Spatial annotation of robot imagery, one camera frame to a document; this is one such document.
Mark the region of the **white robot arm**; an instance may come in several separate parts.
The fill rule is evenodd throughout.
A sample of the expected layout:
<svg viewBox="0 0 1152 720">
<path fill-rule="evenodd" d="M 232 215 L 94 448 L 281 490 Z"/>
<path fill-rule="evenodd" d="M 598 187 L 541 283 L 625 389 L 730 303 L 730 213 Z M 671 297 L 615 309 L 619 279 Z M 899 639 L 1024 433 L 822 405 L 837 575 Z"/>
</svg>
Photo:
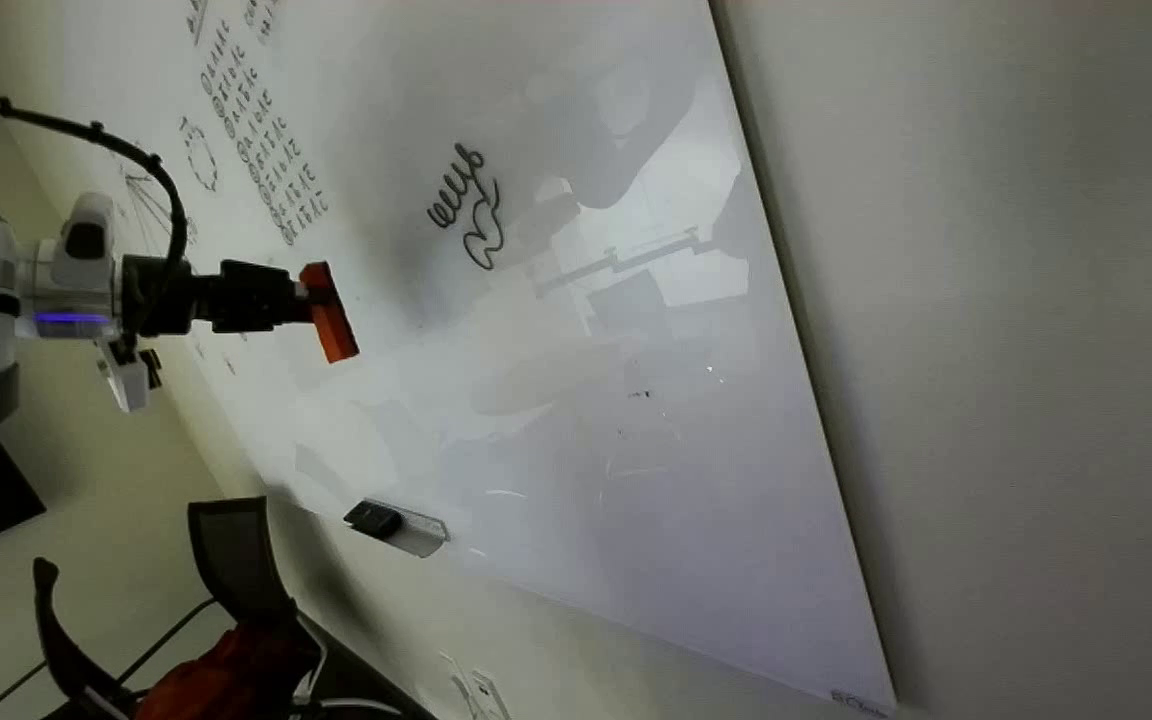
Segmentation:
<svg viewBox="0 0 1152 720">
<path fill-rule="evenodd" d="M 307 289 L 266 265 L 223 259 L 215 276 L 193 265 L 120 257 L 114 200 L 85 190 L 59 239 L 24 257 L 0 215 L 0 423 L 19 408 L 19 344 L 85 338 L 126 413 L 150 405 L 161 384 L 161 360 L 150 336 L 273 330 L 307 322 Z"/>
</svg>

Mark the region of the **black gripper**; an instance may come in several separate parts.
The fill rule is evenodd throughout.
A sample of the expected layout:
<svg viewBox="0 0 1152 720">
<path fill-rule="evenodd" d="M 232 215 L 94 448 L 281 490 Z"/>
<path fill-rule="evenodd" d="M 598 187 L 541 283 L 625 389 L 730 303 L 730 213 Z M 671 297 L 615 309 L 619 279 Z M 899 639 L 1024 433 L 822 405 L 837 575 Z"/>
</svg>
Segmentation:
<svg viewBox="0 0 1152 720">
<path fill-rule="evenodd" d="M 306 321 L 302 283 L 266 265 L 223 259 L 195 276 L 187 259 L 130 257 L 120 265 L 120 322 L 135 336 L 187 336 L 195 321 L 215 330 L 273 330 Z"/>
</svg>

